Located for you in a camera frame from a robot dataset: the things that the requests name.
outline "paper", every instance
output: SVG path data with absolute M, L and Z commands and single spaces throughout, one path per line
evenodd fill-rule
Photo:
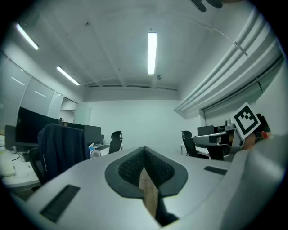
M 236 125 L 242 140 L 249 136 L 261 124 L 247 102 L 232 114 L 231 119 Z

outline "fluorescent light tube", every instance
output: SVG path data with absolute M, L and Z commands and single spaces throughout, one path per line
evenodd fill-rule
M 75 85 L 80 85 L 76 82 L 68 73 L 66 73 L 60 66 L 56 68 L 60 73 L 62 73 L 65 77 L 67 77 L 70 81 L 72 81 Z
M 36 92 L 37 94 L 43 96 L 43 97 L 46 97 L 45 95 L 43 95 L 43 94 L 41 94 L 41 93 L 39 93 L 39 92 L 37 92 L 37 91 L 35 91 L 35 92 Z
M 25 85 L 23 84 L 21 81 L 18 81 L 17 79 L 15 79 L 14 77 L 11 77 L 14 81 L 17 81 L 18 83 L 20 83 L 21 85 Z
M 157 50 L 157 33 L 148 33 L 148 74 L 153 75 L 155 72 L 156 50 Z
M 29 35 L 22 29 L 22 27 L 17 24 L 16 28 L 18 29 L 18 31 L 21 33 L 21 35 L 30 43 L 31 46 L 33 46 L 34 49 L 38 49 L 38 45 L 36 45 L 36 43 L 29 37 Z

